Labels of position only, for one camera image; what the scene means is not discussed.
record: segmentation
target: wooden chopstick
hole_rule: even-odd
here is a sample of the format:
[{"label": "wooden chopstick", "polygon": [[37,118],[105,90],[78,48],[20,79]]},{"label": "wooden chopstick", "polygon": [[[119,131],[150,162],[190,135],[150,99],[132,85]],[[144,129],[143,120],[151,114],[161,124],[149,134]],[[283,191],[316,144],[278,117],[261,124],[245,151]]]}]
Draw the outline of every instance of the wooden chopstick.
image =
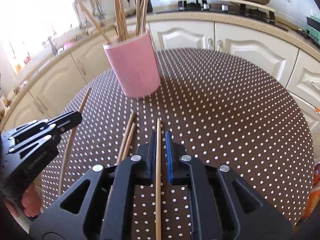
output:
[{"label": "wooden chopstick", "polygon": [[116,24],[117,24],[119,41],[123,41],[123,37],[122,37],[122,33],[121,33],[121,21],[120,21],[118,0],[115,0],[115,14],[116,14]]},{"label": "wooden chopstick", "polygon": [[137,14],[137,27],[136,27],[136,35],[140,33],[140,0],[136,0],[136,14]]},{"label": "wooden chopstick", "polygon": [[156,240],[161,240],[161,122],[157,119],[156,147]]},{"label": "wooden chopstick", "polygon": [[130,132],[130,129],[131,129],[131,125],[133,123],[133,119],[135,117],[135,112],[132,112],[130,114],[130,117],[129,117],[129,121],[127,123],[127,127],[125,128],[125,131],[124,131],[124,136],[123,136],[123,139],[122,139],[122,142],[121,142],[121,146],[120,146],[120,150],[119,150],[119,154],[118,154],[118,158],[117,158],[117,161],[116,161],[116,164],[118,165],[120,163],[120,161],[122,161],[122,154],[124,152],[124,147],[125,147],[125,144],[127,142],[127,139],[128,139],[128,135],[129,135],[129,132]]},{"label": "wooden chopstick", "polygon": [[124,147],[123,154],[122,154],[122,158],[121,158],[122,161],[123,161],[126,157],[128,157],[129,149],[130,149],[130,145],[131,145],[131,141],[132,141],[132,137],[133,137],[133,134],[134,134],[134,130],[135,130],[135,129],[136,129],[136,124],[133,123],[132,126],[131,126],[131,129],[130,129],[130,132],[129,132],[127,141],[126,141],[126,143],[125,143],[125,147]]},{"label": "wooden chopstick", "polygon": [[125,20],[125,12],[124,12],[124,6],[123,6],[123,0],[119,0],[120,3],[120,9],[121,9],[121,16],[122,16],[122,27],[124,30],[124,39],[128,39],[128,28],[127,28],[127,21]]},{"label": "wooden chopstick", "polygon": [[[90,92],[91,92],[91,87],[88,88],[86,94],[84,95],[84,98],[82,100],[82,103],[81,103],[81,105],[79,107],[78,112],[82,113],[82,111],[84,109],[84,106],[85,106],[85,103],[87,102],[87,99],[88,99],[88,97],[90,95]],[[62,160],[62,164],[61,164],[61,170],[60,170],[60,177],[59,177],[58,196],[60,196],[61,193],[62,193],[62,180],[63,180],[63,176],[64,176],[64,174],[66,172],[66,169],[67,169],[69,155],[70,155],[71,148],[72,148],[72,142],[73,142],[74,137],[76,136],[77,127],[78,126],[72,128],[72,130],[71,130],[71,134],[70,134],[70,137],[69,137],[67,148],[66,148],[66,151],[65,151],[64,156],[63,156],[63,160]]]},{"label": "wooden chopstick", "polygon": [[143,0],[143,11],[142,11],[142,26],[140,27],[140,33],[144,33],[146,31],[146,20],[147,20],[147,8],[148,8],[148,1]]},{"label": "wooden chopstick", "polygon": [[108,38],[108,36],[106,36],[106,34],[103,32],[103,30],[101,29],[100,25],[97,23],[97,21],[92,17],[92,15],[90,14],[90,12],[87,10],[87,8],[83,5],[83,3],[80,0],[76,0],[76,2],[79,4],[81,10],[83,10],[86,15],[89,17],[89,19],[92,21],[92,23],[94,24],[94,26],[97,28],[97,30],[101,33],[101,35],[104,37],[104,39],[107,41],[107,43],[110,45],[111,44],[111,40]]}]

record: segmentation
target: kitchen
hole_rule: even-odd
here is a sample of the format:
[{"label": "kitchen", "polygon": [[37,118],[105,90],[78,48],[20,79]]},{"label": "kitchen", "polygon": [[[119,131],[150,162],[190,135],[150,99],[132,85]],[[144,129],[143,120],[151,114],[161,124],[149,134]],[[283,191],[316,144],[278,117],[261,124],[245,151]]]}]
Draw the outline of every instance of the kitchen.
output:
[{"label": "kitchen", "polygon": [[[113,0],[98,1],[104,15],[100,8],[96,20],[103,25],[106,35],[116,36]],[[128,30],[134,30],[135,1],[123,1],[128,14]],[[209,10],[188,11],[179,10],[175,0],[150,0],[153,12],[147,14],[146,29],[150,30],[154,49],[210,49],[242,57],[265,70],[289,91],[302,110],[313,137],[315,164],[320,162],[320,53],[311,39],[305,39],[301,32],[295,31],[299,28],[307,30],[306,17],[320,16],[316,2],[270,0],[259,6],[259,11],[264,12],[261,17],[241,15],[239,3],[233,0],[206,1],[211,5]],[[179,1],[179,4],[188,6],[190,2],[195,1]],[[83,0],[83,3],[89,11],[94,10],[91,0]],[[248,8],[255,11],[257,7]],[[111,68],[102,47],[104,38],[85,19],[81,10],[78,11],[76,20],[84,28],[71,29],[61,37],[54,37],[53,46],[47,42],[41,57],[31,55],[31,61],[18,75],[1,52],[3,95],[8,98],[15,87],[28,80],[17,95],[9,96],[11,103],[0,124],[2,132],[33,119],[57,116],[86,84]],[[52,48],[58,50],[75,35],[81,38],[57,56],[52,54]]]}]

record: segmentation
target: pink bowl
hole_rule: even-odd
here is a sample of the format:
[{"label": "pink bowl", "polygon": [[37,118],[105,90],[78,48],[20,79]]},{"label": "pink bowl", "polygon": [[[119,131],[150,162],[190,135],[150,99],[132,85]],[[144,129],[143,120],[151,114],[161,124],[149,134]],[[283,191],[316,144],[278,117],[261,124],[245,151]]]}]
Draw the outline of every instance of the pink bowl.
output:
[{"label": "pink bowl", "polygon": [[127,97],[142,98],[158,89],[160,76],[149,32],[103,48]]}]

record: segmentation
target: round table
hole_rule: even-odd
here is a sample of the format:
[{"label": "round table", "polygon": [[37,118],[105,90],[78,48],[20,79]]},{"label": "round table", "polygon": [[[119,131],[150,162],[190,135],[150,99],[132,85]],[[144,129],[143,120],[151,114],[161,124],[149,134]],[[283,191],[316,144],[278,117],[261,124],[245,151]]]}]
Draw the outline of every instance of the round table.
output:
[{"label": "round table", "polygon": [[[129,99],[112,70],[83,88],[66,107],[78,109],[87,87],[91,94],[71,151],[64,189],[95,164],[116,163],[126,122],[137,112],[130,149],[149,141],[156,119],[173,141],[210,166],[226,163],[273,204],[293,225],[304,209],[313,181],[313,145],[295,101],[273,77],[252,63],[204,49],[156,52],[161,86],[142,99]],[[62,155],[44,170],[44,206],[57,199]],[[162,237],[190,239],[187,188],[170,186],[162,151]],[[132,239],[155,239],[155,187],[138,186]]]}]

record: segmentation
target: bright window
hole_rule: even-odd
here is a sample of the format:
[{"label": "bright window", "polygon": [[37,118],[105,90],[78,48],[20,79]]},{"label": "bright window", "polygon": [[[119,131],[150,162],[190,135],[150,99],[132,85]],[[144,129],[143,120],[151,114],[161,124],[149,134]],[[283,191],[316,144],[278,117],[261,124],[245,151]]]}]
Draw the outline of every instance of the bright window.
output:
[{"label": "bright window", "polygon": [[0,0],[0,15],[0,42],[16,74],[49,36],[78,26],[71,0]]}]

